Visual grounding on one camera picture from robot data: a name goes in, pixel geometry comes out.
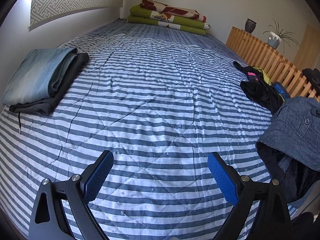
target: wooden slats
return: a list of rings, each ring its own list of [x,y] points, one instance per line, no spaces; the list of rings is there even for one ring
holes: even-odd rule
[[[320,95],[316,94],[301,71],[265,42],[232,27],[226,45],[248,65],[262,68],[272,82],[280,82],[292,97],[311,97],[320,102]]]

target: striped comforter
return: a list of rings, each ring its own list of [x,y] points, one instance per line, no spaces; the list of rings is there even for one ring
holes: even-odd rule
[[[241,59],[214,37],[117,20],[62,47],[90,61],[55,111],[21,114],[21,134],[8,106],[0,116],[0,207],[25,236],[40,182],[81,173],[105,149],[115,165],[89,206],[111,240],[212,239],[232,209],[207,168],[212,151],[269,181],[255,142],[270,112],[246,98]]]

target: stack of folded bedding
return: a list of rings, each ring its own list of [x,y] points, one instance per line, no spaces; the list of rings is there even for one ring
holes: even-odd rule
[[[8,81],[3,104],[14,113],[50,114],[88,60],[76,48],[32,50]]]
[[[130,13],[127,18],[129,23],[162,26],[199,35],[206,35],[206,30],[210,29],[206,17],[195,10],[176,8],[150,0],[142,0],[139,5],[130,9]]]

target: black cord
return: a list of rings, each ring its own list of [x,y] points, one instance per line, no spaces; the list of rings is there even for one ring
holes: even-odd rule
[[[18,113],[18,120],[19,120],[19,134],[21,134],[20,112]]]

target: black vase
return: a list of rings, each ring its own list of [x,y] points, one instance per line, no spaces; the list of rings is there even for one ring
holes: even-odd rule
[[[244,30],[248,33],[252,33],[256,28],[256,23],[253,20],[247,19],[245,22]]]

